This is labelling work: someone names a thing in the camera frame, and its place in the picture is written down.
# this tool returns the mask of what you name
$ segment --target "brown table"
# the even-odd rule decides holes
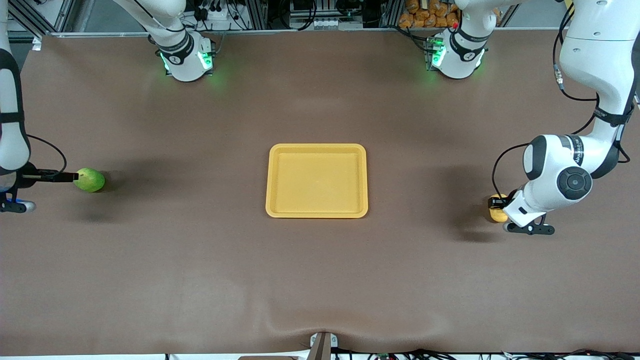
[[[462,81],[397,33],[229,36],[189,84],[144,38],[46,38],[22,73],[28,131],[111,186],[38,184],[21,193],[36,212],[0,217],[0,354],[271,352],[321,330],[363,351],[640,350],[640,162],[551,213],[553,237],[484,218],[500,151],[593,109],[557,91],[554,35],[498,32]],[[286,142],[362,144],[367,216],[269,218],[268,151]]]

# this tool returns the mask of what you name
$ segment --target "green ball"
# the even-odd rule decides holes
[[[98,170],[86,167],[78,170],[77,173],[79,177],[78,180],[74,180],[74,184],[88,193],[96,192],[104,186],[104,175]]]

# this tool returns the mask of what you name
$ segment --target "cable connector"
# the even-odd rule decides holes
[[[560,71],[560,67],[557,64],[554,64],[554,75],[556,76],[556,83],[558,84],[558,88],[560,90],[564,90],[562,72]]]

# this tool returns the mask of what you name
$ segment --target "tray rim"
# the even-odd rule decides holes
[[[306,148],[355,148],[359,151],[361,160],[359,161],[362,167],[362,175],[360,177],[360,181],[362,183],[362,210],[356,213],[288,213],[283,215],[283,213],[278,213],[276,211],[271,210],[271,192],[273,191],[273,180],[272,175],[275,171],[273,169],[273,159],[275,154],[280,149],[285,148],[296,148],[296,147],[306,147]],[[277,143],[271,147],[269,150],[269,165],[267,171],[267,192],[266,192],[266,203],[265,210],[267,214],[272,218],[341,218],[341,219],[350,219],[350,218],[362,218],[367,212],[369,212],[369,183],[367,177],[367,151],[364,146],[359,143]]]

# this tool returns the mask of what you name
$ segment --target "yellow plastic tray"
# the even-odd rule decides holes
[[[267,213],[361,218],[369,209],[367,155],[357,143],[280,143],[269,153]]]

